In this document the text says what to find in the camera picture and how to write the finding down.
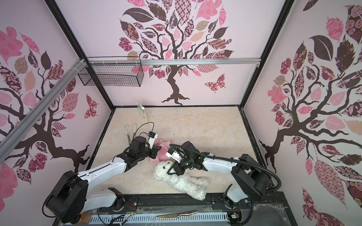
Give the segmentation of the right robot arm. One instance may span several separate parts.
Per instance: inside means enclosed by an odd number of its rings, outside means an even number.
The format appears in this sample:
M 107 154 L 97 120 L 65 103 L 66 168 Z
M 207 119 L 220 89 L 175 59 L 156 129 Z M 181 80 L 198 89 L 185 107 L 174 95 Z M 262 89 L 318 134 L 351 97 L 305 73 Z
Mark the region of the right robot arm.
M 200 152 L 187 141 L 181 146 L 171 144 L 166 156 L 175 160 L 168 172 L 170 175 L 180 176 L 193 168 L 233 176 L 236 184 L 230 185 L 224 195 L 226 200 L 234 203 L 245 199 L 260 201 L 271 183 L 267 170 L 248 154 L 239 158 L 218 157 L 208 152 Z

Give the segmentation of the pink teddy hoodie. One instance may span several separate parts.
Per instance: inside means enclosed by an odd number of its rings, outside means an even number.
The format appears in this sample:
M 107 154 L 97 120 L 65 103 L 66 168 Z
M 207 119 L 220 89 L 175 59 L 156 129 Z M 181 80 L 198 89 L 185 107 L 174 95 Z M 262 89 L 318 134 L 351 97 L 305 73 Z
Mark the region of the pink teddy hoodie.
M 167 157 L 166 153 L 168 152 L 168 150 L 170 148 L 171 142 L 158 138 L 154 144 L 156 146 L 161 147 L 161 149 L 158 151 L 155 159 L 149 158 L 149 162 L 150 163 L 155 163 L 155 162 L 159 163 L 159 162 L 165 162 L 165 161 L 170 160 L 170 158 Z

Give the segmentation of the white teddy bear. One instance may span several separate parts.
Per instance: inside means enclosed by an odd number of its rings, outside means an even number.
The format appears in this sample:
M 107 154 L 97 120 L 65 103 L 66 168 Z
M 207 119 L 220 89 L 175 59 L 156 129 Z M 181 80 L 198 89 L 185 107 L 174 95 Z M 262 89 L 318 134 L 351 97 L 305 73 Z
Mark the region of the white teddy bear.
M 175 190 L 187 194 L 192 198 L 202 201 L 206 198 L 209 181 L 207 178 L 195 178 L 187 173 L 176 175 L 172 161 L 160 162 L 154 170 L 153 178 L 157 181 L 168 183 Z

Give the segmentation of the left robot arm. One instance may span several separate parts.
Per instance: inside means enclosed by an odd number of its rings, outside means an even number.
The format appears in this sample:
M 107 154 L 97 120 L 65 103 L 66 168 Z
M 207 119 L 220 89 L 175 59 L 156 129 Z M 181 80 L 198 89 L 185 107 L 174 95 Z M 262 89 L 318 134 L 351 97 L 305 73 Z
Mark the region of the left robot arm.
M 124 195 L 110 187 L 93 193 L 92 189 L 100 183 L 129 171 L 138 162 L 156 159 L 161 146 L 148 142 L 145 137 L 138 136 L 122 153 L 98 167 L 75 173 L 68 171 L 62 175 L 44 202 L 60 222 L 76 224 L 83 212 L 100 208 L 120 211 L 125 204 Z

